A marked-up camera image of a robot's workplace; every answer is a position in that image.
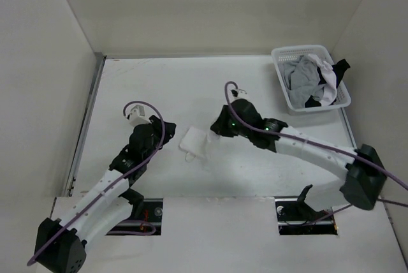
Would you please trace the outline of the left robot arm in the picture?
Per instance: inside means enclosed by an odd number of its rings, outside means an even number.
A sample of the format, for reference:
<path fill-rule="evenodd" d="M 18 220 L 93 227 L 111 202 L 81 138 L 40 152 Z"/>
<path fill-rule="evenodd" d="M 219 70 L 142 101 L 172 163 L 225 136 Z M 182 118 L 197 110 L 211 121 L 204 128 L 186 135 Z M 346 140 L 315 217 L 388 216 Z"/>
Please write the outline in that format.
<path fill-rule="evenodd" d="M 131 187 L 174 137 L 176 127 L 155 115 L 136 125 L 98 183 L 62 217 L 46 218 L 39 225 L 28 263 L 39 263 L 51 272 L 78 272 L 93 243 L 123 220 L 140 219 L 144 197 Z"/>

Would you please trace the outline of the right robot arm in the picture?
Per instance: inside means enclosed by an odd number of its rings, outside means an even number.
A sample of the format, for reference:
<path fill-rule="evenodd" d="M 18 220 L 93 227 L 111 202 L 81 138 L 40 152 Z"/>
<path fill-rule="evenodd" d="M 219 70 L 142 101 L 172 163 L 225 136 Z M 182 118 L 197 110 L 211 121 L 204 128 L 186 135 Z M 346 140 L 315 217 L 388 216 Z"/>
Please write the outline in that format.
<path fill-rule="evenodd" d="M 263 118 L 254 105 L 237 99 L 222 107 L 219 117 L 210 127 L 221 137 L 245 137 L 259 149 L 299 158 L 336 176 L 336 180 L 320 186 L 309 184 L 298 197 L 296 212 L 310 219 L 319 211 L 350 204 L 362 210 L 375 207 L 387 177 L 369 164 L 381 166 L 375 149 L 362 145 L 359 149 L 325 144 L 301 134 L 286 122 Z"/>

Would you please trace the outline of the grey tank top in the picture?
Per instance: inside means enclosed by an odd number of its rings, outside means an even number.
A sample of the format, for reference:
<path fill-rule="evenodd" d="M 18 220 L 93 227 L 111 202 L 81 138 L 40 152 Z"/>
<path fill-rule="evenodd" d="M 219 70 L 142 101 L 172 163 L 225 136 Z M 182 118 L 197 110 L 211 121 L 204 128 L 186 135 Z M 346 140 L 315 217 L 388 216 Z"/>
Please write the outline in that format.
<path fill-rule="evenodd" d="M 292 61 L 279 64 L 284 86 L 295 109 L 321 106 L 323 84 L 317 66 L 301 55 Z"/>

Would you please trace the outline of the black tank top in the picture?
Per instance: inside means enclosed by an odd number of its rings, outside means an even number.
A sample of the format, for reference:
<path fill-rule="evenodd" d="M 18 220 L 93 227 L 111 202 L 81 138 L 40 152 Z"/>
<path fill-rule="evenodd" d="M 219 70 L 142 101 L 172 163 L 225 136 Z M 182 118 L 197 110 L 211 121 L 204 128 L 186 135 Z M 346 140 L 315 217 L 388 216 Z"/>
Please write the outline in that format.
<path fill-rule="evenodd" d="M 350 65 L 345 59 L 342 59 L 337 64 L 332 65 L 332 67 L 337 76 L 337 94 L 338 94 L 339 84 L 341 83 L 344 77 L 344 73 L 350 68 Z M 305 108 L 322 107 L 322 105 L 320 104 L 320 100 L 323 96 L 323 87 L 324 87 L 325 81 L 318 67 L 317 67 L 317 72 L 319 73 L 320 81 L 313 95 L 305 102 Z"/>

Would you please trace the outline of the white plastic basket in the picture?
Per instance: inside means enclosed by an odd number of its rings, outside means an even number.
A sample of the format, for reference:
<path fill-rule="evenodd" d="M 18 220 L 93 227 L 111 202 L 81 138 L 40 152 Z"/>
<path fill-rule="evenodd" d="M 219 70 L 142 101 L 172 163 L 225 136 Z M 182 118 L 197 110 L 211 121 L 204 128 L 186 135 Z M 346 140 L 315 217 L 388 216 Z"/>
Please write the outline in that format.
<path fill-rule="evenodd" d="M 306 54 L 316 54 L 322 60 L 327 61 L 330 64 L 334 64 L 333 59 L 329 51 L 322 45 L 295 45 L 287 47 L 275 48 L 271 51 L 271 57 L 275 70 L 277 72 L 277 77 L 280 86 L 283 91 L 284 99 L 286 101 L 286 109 L 289 115 L 303 115 L 303 114 L 314 114 L 317 112 L 327 112 L 329 110 L 336 110 L 339 108 L 348 107 L 351 104 L 351 97 L 348 93 L 347 87 L 343 81 L 340 82 L 337 91 L 337 97 L 332 105 L 326 107 L 310 107 L 310 108 L 294 108 L 290 102 L 288 92 L 284 85 L 284 78 L 279 65 L 286 61 L 293 61 L 298 58 L 299 55 Z"/>

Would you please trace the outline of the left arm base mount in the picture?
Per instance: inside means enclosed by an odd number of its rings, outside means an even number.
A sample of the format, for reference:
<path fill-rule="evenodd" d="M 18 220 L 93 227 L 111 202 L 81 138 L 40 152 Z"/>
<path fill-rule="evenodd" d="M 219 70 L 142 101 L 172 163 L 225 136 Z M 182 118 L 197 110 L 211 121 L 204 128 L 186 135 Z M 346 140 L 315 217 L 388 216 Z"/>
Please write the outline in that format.
<path fill-rule="evenodd" d="M 107 235 L 159 236 L 162 231 L 162 198 L 145 199 L 140 193 L 129 189 L 121 195 L 132 206 L 131 215 L 112 228 Z"/>

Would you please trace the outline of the metal table edge rail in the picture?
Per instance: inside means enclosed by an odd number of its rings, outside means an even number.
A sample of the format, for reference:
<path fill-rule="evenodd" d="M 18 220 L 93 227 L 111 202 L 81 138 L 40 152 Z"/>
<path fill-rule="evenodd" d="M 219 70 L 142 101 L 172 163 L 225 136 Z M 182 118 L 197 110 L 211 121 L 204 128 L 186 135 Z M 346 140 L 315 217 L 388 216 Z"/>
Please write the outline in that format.
<path fill-rule="evenodd" d="M 103 72 L 103 67 L 105 65 L 106 61 L 106 55 L 104 55 L 101 52 L 96 52 L 94 54 L 96 58 L 96 65 L 94 68 L 94 74 L 92 76 L 92 81 L 87 97 L 87 101 L 85 104 L 85 111 L 84 111 L 84 116 L 82 118 L 82 123 L 80 127 L 80 132 L 79 136 L 77 139 L 77 143 L 75 145 L 75 151 L 73 155 L 73 159 L 71 161 L 70 168 L 68 169 L 68 173 L 66 176 L 66 182 L 64 185 L 64 189 L 61 192 L 62 196 L 71 196 L 73 189 L 75 187 L 75 182 L 77 181 L 77 173 L 78 173 L 78 168 L 79 168 L 79 163 L 82 157 L 82 153 L 84 150 L 84 145 L 85 145 L 85 139 L 87 136 L 87 131 L 89 129 L 89 123 L 91 121 L 91 116 L 92 116 L 92 111 L 94 108 L 95 100 L 96 100 L 96 95 L 98 92 L 98 87 L 100 84 L 101 80 L 101 75 Z"/>

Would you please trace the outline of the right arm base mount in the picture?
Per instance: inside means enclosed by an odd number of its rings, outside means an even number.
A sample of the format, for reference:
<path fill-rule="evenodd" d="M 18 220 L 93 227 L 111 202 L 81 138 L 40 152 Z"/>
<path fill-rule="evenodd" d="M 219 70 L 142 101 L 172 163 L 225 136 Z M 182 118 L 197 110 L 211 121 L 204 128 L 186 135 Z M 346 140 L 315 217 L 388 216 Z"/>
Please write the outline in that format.
<path fill-rule="evenodd" d="M 334 217 L 324 218 L 332 210 L 315 211 L 305 203 L 312 185 L 306 186 L 299 196 L 275 199 L 278 232 L 280 235 L 337 235 Z"/>

